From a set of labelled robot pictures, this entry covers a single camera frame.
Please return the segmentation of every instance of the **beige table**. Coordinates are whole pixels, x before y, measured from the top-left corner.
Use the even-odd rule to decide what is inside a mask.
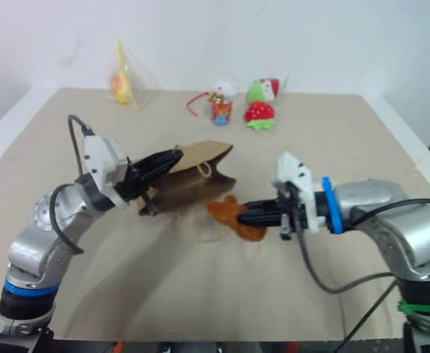
[[[66,116],[78,115],[100,135],[114,136],[133,158],[176,144],[219,140],[234,144],[219,165],[237,178],[243,201],[273,198],[274,160],[285,150],[320,179],[335,184],[375,177],[401,183],[410,196],[430,187],[391,133],[359,96],[283,95],[278,124],[267,132],[245,127],[243,97],[233,122],[214,126],[184,103],[194,93],[158,93],[139,114],[99,90],[63,89],[50,99],[0,161],[0,291],[10,243],[25,227],[35,201],[76,177]],[[223,234],[199,244],[193,234]],[[323,231],[308,238],[324,281],[343,284],[386,269],[365,235]],[[330,296],[309,278],[296,240],[272,229],[246,243],[211,222],[202,206],[174,218],[140,218],[112,210],[83,237],[57,296],[51,327],[59,337],[88,340],[338,340],[386,288],[389,279]],[[393,295],[358,338],[401,336],[403,316]]]

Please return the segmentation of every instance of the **yellow object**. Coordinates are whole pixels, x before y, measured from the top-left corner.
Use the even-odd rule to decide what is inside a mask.
[[[123,46],[119,40],[117,40],[117,51],[120,60],[120,69],[117,73],[112,75],[110,83],[113,98],[121,104],[128,104],[128,100],[131,99],[133,104],[137,106],[132,83],[127,74],[128,66],[125,62],[125,56],[123,55]]]

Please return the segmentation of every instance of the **blue ring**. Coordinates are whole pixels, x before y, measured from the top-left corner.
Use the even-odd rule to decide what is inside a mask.
[[[8,281],[4,283],[4,288],[9,292],[17,295],[17,296],[47,296],[49,294],[56,293],[60,285],[55,285],[53,287],[43,288],[43,289],[25,289],[19,288],[14,285],[11,285]]]
[[[344,233],[344,229],[342,225],[342,217],[340,216],[339,204],[337,203],[334,190],[332,189],[332,183],[328,176],[323,178],[323,188],[326,194],[329,212],[331,213],[332,232],[334,234],[342,234]]]

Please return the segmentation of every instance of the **red strawberry toy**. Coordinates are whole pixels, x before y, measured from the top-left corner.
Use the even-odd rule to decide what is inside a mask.
[[[255,101],[246,111],[247,126],[255,129],[270,129],[275,124],[275,110],[269,103]]]

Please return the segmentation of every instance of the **white wall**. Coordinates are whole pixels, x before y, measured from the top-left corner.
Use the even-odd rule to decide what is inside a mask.
[[[430,144],[430,0],[0,0],[0,112],[30,85],[104,87],[116,38],[151,87],[384,94]]]

